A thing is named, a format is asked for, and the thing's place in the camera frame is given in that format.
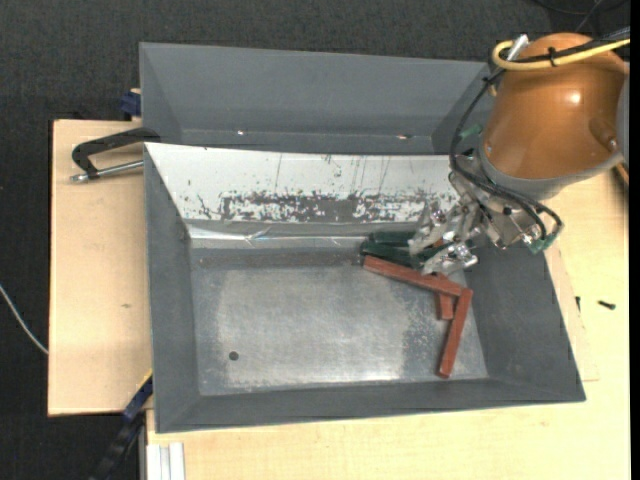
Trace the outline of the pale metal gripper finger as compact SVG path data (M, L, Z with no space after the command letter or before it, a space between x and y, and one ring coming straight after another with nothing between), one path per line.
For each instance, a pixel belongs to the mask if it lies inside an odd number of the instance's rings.
M435 249L441 242L447 223L447 214L441 208L436 206L426 208L419 220L417 230L408 240L410 255L418 256Z
M424 261L423 274L451 274L478 263L478 257L467 243L445 244Z

